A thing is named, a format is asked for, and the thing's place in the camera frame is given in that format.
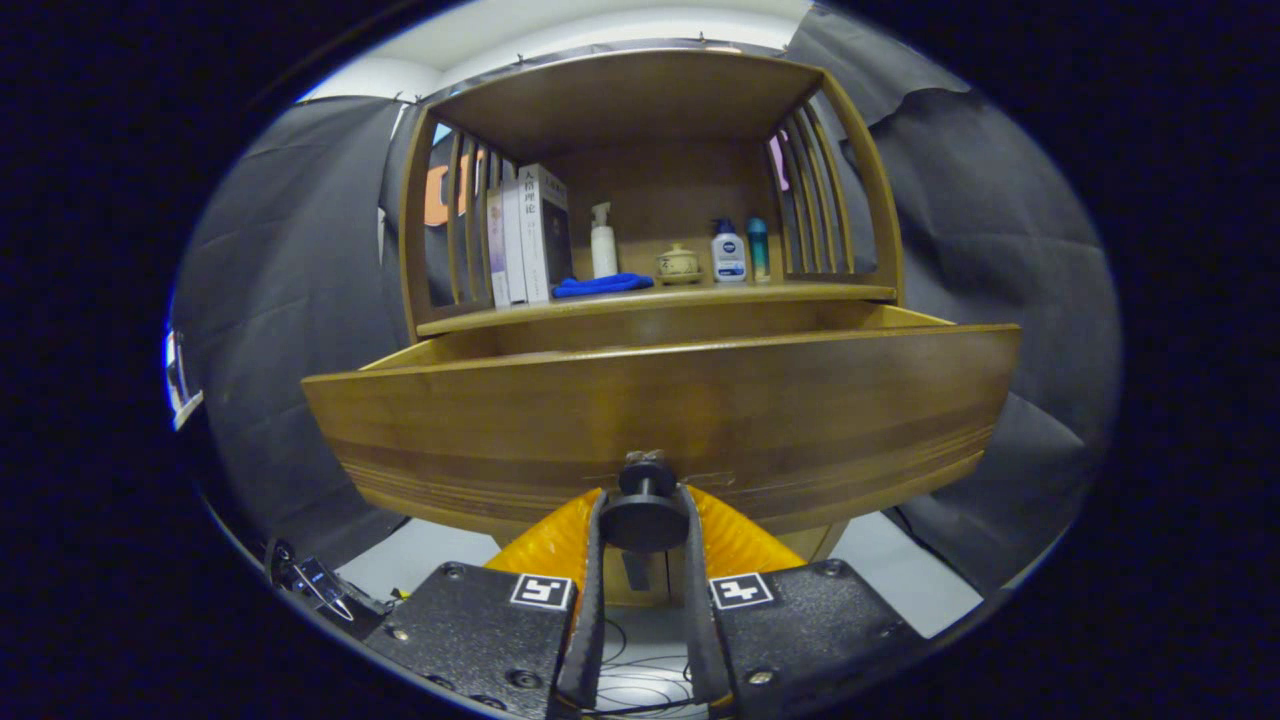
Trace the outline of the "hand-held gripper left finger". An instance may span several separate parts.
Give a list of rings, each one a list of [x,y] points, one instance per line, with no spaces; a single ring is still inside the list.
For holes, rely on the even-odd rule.
[[[430,691],[508,716],[596,702],[605,641],[602,514],[590,489],[483,565],[448,561],[364,639]]]

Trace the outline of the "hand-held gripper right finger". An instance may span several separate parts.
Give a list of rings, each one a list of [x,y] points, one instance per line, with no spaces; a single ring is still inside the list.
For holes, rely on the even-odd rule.
[[[678,498],[692,697],[710,717],[823,714],[925,656],[925,639],[847,562],[805,562],[701,489],[681,486]]]

